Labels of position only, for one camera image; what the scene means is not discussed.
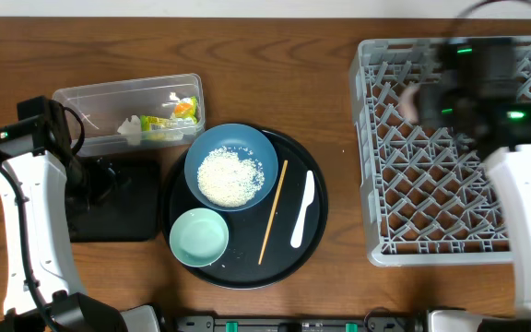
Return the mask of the pink white cup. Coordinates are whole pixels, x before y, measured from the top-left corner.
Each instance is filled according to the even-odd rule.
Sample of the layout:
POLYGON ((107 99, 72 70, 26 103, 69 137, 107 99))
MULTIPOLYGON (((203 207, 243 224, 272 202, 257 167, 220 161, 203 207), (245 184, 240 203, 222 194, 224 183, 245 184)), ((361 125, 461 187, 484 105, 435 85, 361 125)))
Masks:
POLYGON ((399 97, 398 112, 413 125, 419 124, 419 111, 415 98, 419 93, 419 85, 410 85, 403 90, 399 97))

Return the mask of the white paper napkin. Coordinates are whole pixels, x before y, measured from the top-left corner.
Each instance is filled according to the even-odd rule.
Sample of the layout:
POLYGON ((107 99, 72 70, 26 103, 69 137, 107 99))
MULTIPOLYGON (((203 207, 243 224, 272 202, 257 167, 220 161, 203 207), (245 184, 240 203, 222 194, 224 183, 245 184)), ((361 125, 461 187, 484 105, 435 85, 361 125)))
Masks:
POLYGON ((124 122, 118 127, 117 133, 120 135, 138 135, 142 132, 142 126, 140 118, 136 115, 132 115, 125 119, 124 122))

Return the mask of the green yellow snack wrapper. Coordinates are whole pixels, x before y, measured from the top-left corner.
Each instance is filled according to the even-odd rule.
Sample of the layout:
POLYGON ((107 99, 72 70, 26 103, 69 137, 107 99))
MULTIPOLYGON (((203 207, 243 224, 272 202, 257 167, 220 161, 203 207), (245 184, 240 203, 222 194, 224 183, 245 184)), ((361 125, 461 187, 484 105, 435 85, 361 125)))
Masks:
POLYGON ((141 131, 147 139, 158 141, 178 141, 185 135, 196 132, 198 120, 196 96, 186 97, 175 102, 169 117, 142 115, 141 131))

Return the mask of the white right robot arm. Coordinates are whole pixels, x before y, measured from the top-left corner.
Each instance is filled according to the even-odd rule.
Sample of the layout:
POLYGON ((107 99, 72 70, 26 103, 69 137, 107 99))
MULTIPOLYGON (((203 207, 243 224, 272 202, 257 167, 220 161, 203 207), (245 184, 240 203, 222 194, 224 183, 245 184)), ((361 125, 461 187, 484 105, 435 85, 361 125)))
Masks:
POLYGON ((531 331, 531 102, 518 102, 516 91, 509 70, 454 69, 401 94, 399 111, 409 122, 451 126, 476 141, 513 255, 513 318, 435 309, 427 314, 429 331, 531 331))

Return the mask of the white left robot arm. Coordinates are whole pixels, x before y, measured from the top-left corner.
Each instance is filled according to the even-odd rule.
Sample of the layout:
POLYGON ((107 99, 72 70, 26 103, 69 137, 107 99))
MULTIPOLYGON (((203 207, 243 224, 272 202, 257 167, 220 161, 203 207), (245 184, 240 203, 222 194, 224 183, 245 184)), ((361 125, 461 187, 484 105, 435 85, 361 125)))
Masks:
POLYGON ((159 331, 150 305, 119 311, 86 294, 65 214, 75 159, 61 120, 34 115, 0 128, 0 197, 8 282, 0 331, 159 331))

